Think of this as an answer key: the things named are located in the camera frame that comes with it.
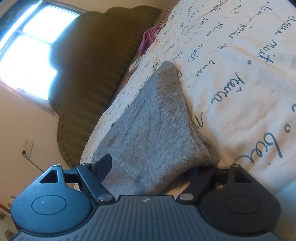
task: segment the handwritten text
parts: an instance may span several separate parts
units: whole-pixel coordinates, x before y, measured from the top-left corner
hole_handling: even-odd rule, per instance
[[[202,44],[194,49],[194,52],[190,55],[190,57],[188,59],[188,63],[189,63],[190,59],[192,59],[191,62],[193,62],[198,57],[196,54],[200,48],[202,48]]]
[[[227,48],[228,46],[226,46],[226,44],[223,44],[221,46],[218,46],[217,49],[223,49],[223,48]]]
[[[249,22],[256,16],[256,15],[260,15],[261,13],[265,12],[267,9],[272,10],[270,7],[265,7],[262,6],[261,7],[261,11],[259,11],[257,14],[255,14],[253,17],[251,17],[251,19],[249,20]]]
[[[189,7],[189,8],[188,8],[188,10],[187,10],[187,14],[188,14],[188,15],[190,14],[191,9],[192,9],[192,7]]]
[[[195,116],[195,119],[197,120],[198,126],[195,124],[195,122],[193,122],[193,123],[195,124],[197,129],[200,128],[200,127],[203,127],[202,114],[203,114],[203,112],[200,114],[201,124],[200,124],[200,121],[198,120],[198,118]]]
[[[267,141],[267,140],[266,140],[267,137],[271,137],[271,138],[272,138],[272,141],[271,141],[271,142]],[[251,161],[251,163],[255,163],[255,161],[254,161],[254,159],[253,159],[253,154],[254,154],[255,152],[256,152],[256,154],[257,154],[257,156],[258,156],[259,158],[262,158],[262,157],[263,157],[263,153],[262,153],[262,151],[261,151],[261,150],[259,149],[259,147],[258,147],[259,144],[265,147],[265,151],[266,151],[266,152],[268,152],[268,147],[269,147],[269,146],[272,146],[272,145],[274,144],[275,147],[276,147],[276,149],[277,149],[277,151],[278,151],[278,155],[279,155],[279,157],[280,157],[280,158],[283,158],[283,155],[281,154],[281,150],[280,150],[280,148],[279,148],[279,145],[278,145],[276,139],[274,138],[273,134],[271,134],[270,132],[265,133],[265,134],[264,134],[264,137],[263,137],[263,140],[264,140],[264,142],[262,142],[262,141],[257,141],[257,142],[256,142],[256,144],[255,144],[255,148],[251,151],[251,154],[250,154],[249,156],[247,156],[247,155],[241,155],[241,156],[238,157],[235,161],[237,161],[237,160],[239,160],[239,159],[241,159],[241,158],[243,158],[243,157],[246,157],[246,158],[248,158],[248,159]]]
[[[233,83],[232,81],[235,81],[237,85],[239,85],[239,83],[243,83],[243,84],[244,84],[244,82],[241,80],[241,78],[237,75],[236,72],[235,72],[235,75],[236,75],[237,79],[231,79],[231,80],[226,84],[226,86],[223,88],[224,91],[218,91],[217,94],[214,95],[214,97],[213,97],[213,99],[212,99],[212,101],[211,101],[212,104],[213,104],[213,101],[214,101],[214,100],[216,100],[216,101],[218,101],[218,102],[221,102],[221,101],[223,100],[222,96],[220,95],[221,93],[224,94],[225,97],[228,97],[227,94],[232,90],[232,89],[230,88],[230,86],[231,86],[232,88],[234,88],[234,87],[236,86],[235,83]]]
[[[174,57],[173,57],[173,61],[179,57],[179,55],[183,55],[183,53],[180,51],[179,53],[177,53]]]
[[[236,14],[236,13],[238,13],[238,9],[241,7],[241,5],[239,4],[235,9],[233,9],[231,12],[233,13],[233,14]]]
[[[146,84],[146,82],[148,81],[148,77],[146,78],[146,80],[144,81],[144,84],[141,85],[141,87],[143,88]]]
[[[232,34],[229,35],[229,38],[233,38],[233,36],[237,36],[242,31],[244,31],[244,28],[252,28],[252,27],[248,27],[248,26],[246,26],[244,24],[240,24],[240,26],[237,27],[237,30],[234,33],[232,33]]]
[[[207,23],[210,19],[209,18],[203,18],[202,22],[200,23],[200,27],[198,29],[200,29],[204,23]]]
[[[212,12],[212,11],[215,11],[215,12],[216,12],[216,11],[218,10],[218,8],[219,8],[222,4],[223,4],[223,2],[221,2],[221,1],[220,1],[219,3],[217,3],[217,4],[213,7],[213,9],[211,10],[211,12]]]
[[[222,23],[219,23],[219,22],[218,22],[218,25],[217,25],[216,27],[214,27],[210,32],[208,32],[206,38],[207,38],[212,32],[214,32],[216,29],[220,29],[220,28],[222,28],[222,25],[223,25]]]
[[[281,25],[281,27],[277,30],[277,32],[274,35],[276,35],[278,33],[281,34],[282,33],[281,30],[285,30],[286,31],[287,28],[292,25],[291,23],[289,23],[289,21],[295,21],[296,22],[295,17],[294,16],[289,16],[288,17],[288,20]]]
[[[184,28],[182,28],[182,31],[181,31],[181,34],[182,34],[182,35],[185,35],[185,31],[184,31],[184,30],[185,30],[187,27],[188,27],[188,25],[185,26]]]
[[[189,22],[191,21],[191,19],[193,18],[194,15],[195,15],[195,13],[191,14]]]
[[[149,59],[148,63],[144,66],[144,68],[146,68],[150,64],[151,60],[152,58]]]
[[[273,61],[271,59],[269,59],[269,55],[267,55],[267,57],[264,56],[265,55],[265,52],[264,51],[268,52],[270,50],[270,48],[276,47],[276,45],[277,45],[276,42],[273,41],[273,40],[272,40],[272,42],[273,42],[273,44],[270,43],[270,44],[266,45],[265,47],[263,47],[262,49],[260,49],[260,52],[258,53],[259,56],[255,56],[255,57],[256,58],[263,58],[263,59],[265,59],[266,60],[265,63],[267,61],[270,61],[270,62],[273,63]]]
[[[210,60],[210,61],[209,61],[209,64],[206,64],[205,66],[203,66],[203,67],[197,72],[197,74],[196,74],[194,77],[199,77],[199,74],[202,73],[202,70],[205,69],[207,66],[209,66],[210,63],[215,64],[215,62],[214,62],[213,60]]]
[[[167,34],[167,32],[169,32],[169,30],[165,31],[163,34],[163,37],[165,37],[165,35]]]
[[[183,76],[183,74],[181,73],[181,71],[180,70],[178,70],[178,78],[180,78],[180,77],[182,77]]]
[[[173,43],[172,46],[168,47],[166,50],[165,50],[165,53],[167,53],[171,48],[174,48],[175,44]]]
[[[156,70],[156,68],[161,64],[161,59],[159,61],[156,62],[156,64],[153,65],[153,71],[154,72]]]

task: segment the cream wall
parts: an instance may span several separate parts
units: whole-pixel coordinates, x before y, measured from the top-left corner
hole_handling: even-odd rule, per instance
[[[62,2],[88,11],[99,12],[105,12],[111,7],[133,8],[139,5],[153,6],[164,11],[176,0],[62,0]]]
[[[16,0],[0,4],[0,17]],[[176,0],[63,0],[67,4],[88,11],[105,12],[110,7],[132,8],[150,5],[166,10]],[[59,117],[52,116],[27,103],[0,86],[0,203],[7,207],[9,196],[19,195],[40,174],[25,157],[22,146],[25,138],[33,140],[31,161],[42,170],[54,163],[68,168],[57,145]]]

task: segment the gray knit fabric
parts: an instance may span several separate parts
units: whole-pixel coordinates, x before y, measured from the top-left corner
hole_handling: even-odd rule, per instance
[[[188,113],[177,70],[164,62],[114,123],[92,163],[110,154],[103,185],[112,195],[158,195],[194,166],[216,165],[218,153]]]

